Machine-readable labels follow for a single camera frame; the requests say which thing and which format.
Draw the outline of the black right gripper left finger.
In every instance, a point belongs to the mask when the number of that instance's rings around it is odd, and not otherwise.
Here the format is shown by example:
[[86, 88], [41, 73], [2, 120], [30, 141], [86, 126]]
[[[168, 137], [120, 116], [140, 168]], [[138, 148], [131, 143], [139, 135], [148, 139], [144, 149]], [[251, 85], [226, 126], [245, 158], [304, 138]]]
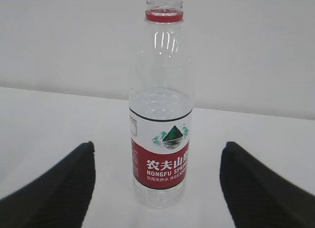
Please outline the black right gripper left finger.
[[95, 149], [80, 144], [44, 174], [0, 200], [2, 228], [80, 228], [95, 187]]

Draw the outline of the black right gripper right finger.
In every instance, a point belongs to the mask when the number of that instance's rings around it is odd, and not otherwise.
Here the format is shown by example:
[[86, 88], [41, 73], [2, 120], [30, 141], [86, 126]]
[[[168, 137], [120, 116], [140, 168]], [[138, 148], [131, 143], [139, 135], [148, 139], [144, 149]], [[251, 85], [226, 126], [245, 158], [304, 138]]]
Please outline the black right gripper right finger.
[[220, 186], [237, 228], [313, 228], [315, 197], [235, 142], [221, 153]]

